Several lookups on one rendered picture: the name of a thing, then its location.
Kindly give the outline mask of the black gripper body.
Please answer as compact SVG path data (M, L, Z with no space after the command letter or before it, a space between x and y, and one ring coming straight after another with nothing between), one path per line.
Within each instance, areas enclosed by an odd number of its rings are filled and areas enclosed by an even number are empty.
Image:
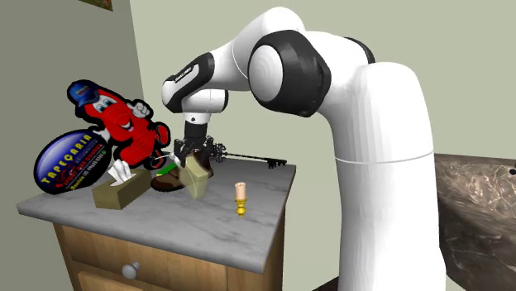
M184 124L184 145L189 150L203 150L206 147L208 124Z

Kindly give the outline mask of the green and white stick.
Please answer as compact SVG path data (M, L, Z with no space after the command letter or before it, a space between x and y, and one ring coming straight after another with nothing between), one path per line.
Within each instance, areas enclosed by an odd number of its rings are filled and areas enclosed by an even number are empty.
M159 157L156 157L156 159L157 160L163 160L163 159L170 159L171 160L171 163L169 165L166 165L163 169L159 170L156 173L157 176L161 176L161 175L167 174L167 173L169 173L173 169L182 168L180 159L177 158L174 153L169 152L167 154L163 154L163 155L161 155Z

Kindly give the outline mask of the tan wedge-shaped box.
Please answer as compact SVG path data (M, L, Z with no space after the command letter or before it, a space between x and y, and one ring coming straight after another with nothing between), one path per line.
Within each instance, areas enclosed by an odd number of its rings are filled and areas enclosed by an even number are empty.
M205 196L208 179L213 176L209 160L201 161L196 155L188 155L185 167L179 169L179 180L189 191L192 199Z

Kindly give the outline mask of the brown leather shoe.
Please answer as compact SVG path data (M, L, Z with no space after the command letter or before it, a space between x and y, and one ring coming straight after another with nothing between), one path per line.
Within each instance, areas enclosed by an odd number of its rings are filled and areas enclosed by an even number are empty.
M199 151L194 152L193 155L201 162L202 167L208 171L208 177L211 178L213 176L213 169L209 158L204 157ZM151 180L150 186L159 192L173 192L182 189L184 185L179 180L179 166L168 170L165 174L155 176Z

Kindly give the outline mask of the black ornate key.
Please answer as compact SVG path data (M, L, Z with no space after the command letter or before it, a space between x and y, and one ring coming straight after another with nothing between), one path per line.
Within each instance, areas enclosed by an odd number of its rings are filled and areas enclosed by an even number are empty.
M228 156L241 157L241 158L247 158L247 159L252 159L252 160L262 160L267 163L269 169L274 169L278 166L286 166L286 164L287 164L287 161L282 160L282 159L229 153L229 152L227 152L226 146L222 143L216 143L213 146L212 151L210 153L210 158L215 160L218 163L222 163Z

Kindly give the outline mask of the candle in gold holder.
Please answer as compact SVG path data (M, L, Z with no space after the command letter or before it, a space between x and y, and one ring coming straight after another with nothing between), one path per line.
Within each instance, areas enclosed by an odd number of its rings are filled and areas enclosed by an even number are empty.
M246 199L246 184L244 182L236 183L234 201L236 203L236 213L239 217L243 217L246 213Z

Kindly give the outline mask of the red cartoon figure sign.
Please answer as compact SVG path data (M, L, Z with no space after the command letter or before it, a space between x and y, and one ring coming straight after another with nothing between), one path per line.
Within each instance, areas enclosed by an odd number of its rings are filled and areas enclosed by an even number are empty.
M151 107L129 100L87 79L72 82L67 98L75 116L90 124L52 140L36 158L33 177L49 194L60 194L97 182L112 160L135 169L165 164L162 149L171 142L170 129L152 120Z

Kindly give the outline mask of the wooden cabinet with marble top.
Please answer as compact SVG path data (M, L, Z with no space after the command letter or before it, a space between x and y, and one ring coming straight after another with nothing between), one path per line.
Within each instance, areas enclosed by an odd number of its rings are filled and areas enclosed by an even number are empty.
M227 160L203 198L148 190L122 210L90 189L42 194L20 214L52 222L73 291L282 291L284 209L296 168ZM246 184L239 217L235 184Z

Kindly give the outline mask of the tan tissue box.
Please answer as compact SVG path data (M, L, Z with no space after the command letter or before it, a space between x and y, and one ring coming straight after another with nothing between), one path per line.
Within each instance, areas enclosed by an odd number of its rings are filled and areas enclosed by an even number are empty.
M125 161L116 160L107 172L112 178L92 190L97 208L122 210L151 187L151 172L131 170Z

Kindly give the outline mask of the brown marbled counter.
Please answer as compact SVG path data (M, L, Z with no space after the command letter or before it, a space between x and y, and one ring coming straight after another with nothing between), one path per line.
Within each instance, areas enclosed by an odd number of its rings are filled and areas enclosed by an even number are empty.
M465 291L516 291L516 161L436 154L440 247Z

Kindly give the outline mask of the wall picture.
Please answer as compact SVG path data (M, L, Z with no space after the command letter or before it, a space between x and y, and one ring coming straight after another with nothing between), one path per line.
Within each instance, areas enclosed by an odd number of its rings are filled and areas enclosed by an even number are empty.
M79 0L80 2L85 2L89 5L93 5L95 7L102 8L104 10L113 11L112 0Z

